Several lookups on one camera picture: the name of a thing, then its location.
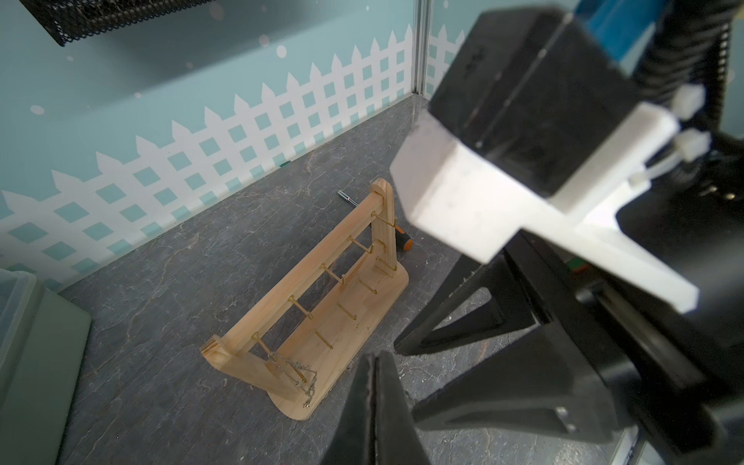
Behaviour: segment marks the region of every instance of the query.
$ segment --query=black cable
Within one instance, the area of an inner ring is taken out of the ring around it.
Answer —
[[[633,71],[632,80],[644,100],[669,106],[674,92],[712,44],[728,30],[742,0],[674,0]]]
[[[663,106],[669,106],[682,84],[703,84],[706,102],[699,114],[704,115],[707,129],[713,133],[715,141],[723,140],[717,128],[725,96],[728,35],[731,21],[742,2],[672,0],[632,74],[641,97]],[[736,139],[729,137],[725,141]],[[660,150],[647,164],[659,162],[669,150],[670,146]],[[702,177],[704,168],[700,158],[692,163],[681,163],[654,181],[654,187],[671,191],[688,189]]]

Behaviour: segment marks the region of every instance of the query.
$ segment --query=white picket fence decal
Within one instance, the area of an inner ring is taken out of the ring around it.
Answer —
[[[458,54],[460,47],[465,42],[465,32],[460,31],[455,43],[447,40],[447,29],[444,25],[439,30],[439,36],[429,36],[429,49],[426,55],[426,85],[424,88],[424,97],[432,98],[436,92],[439,83],[442,82],[444,74],[449,69],[449,63],[452,58]]]
[[[135,136],[140,157],[122,164],[96,153],[102,174],[90,181],[53,171],[60,193],[41,202],[3,191],[14,213],[0,219],[0,268],[32,270],[59,290],[111,263],[408,94],[412,43],[409,26],[385,50],[374,40],[368,57],[354,47],[349,65],[334,55],[324,76],[313,64],[302,86],[289,74],[281,95],[263,84],[254,107],[236,95],[235,115],[205,108],[206,127],[194,133],[173,121],[174,142],[164,147]]]

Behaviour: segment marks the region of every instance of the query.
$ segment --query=teal wall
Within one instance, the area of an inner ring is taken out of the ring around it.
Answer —
[[[436,42],[440,30],[444,26],[448,42],[453,43],[450,48],[451,53],[454,53],[459,48],[454,46],[458,34],[462,31],[464,35],[467,35],[483,10],[532,4],[557,4],[566,10],[573,10],[579,4],[579,0],[434,0],[430,34],[433,37],[433,42]],[[643,53],[652,32],[653,29],[649,28],[621,61],[620,66],[626,73],[630,73],[635,67],[635,63]],[[448,65],[443,56],[438,57],[438,59],[437,57],[429,57],[430,75],[426,79],[429,85],[425,89],[425,95],[428,97],[433,94]],[[721,128],[734,136],[744,137],[744,19],[734,21],[734,30],[731,37],[730,69],[730,83],[726,92],[726,104]]]
[[[402,38],[414,12],[412,0],[219,4],[221,21],[205,4],[63,48],[18,0],[3,1],[0,190],[38,200],[53,196],[51,170],[89,180],[99,174],[96,151],[133,160],[134,135],[168,144],[172,120],[193,132],[204,127],[205,106],[224,118],[233,113],[236,94],[254,105],[262,83],[280,94],[288,72],[300,84],[312,63],[327,74],[333,54],[348,64],[355,45],[364,56],[375,38],[386,44],[391,31]],[[283,44],[287,57],[271,45],[262,48],[261,34]],[[32,105],[44,109],[41,118]],[[0,205],[0,217],[8,214]]]
[[[414,0],[218,0],[60,47],[0,4],[0,267],[58,290],[411,91]]]

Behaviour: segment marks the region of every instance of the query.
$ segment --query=plastic storage bin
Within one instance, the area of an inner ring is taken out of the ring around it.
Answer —
[[[57,461],[90,324],[36,276],[0,269],[0,463]]]

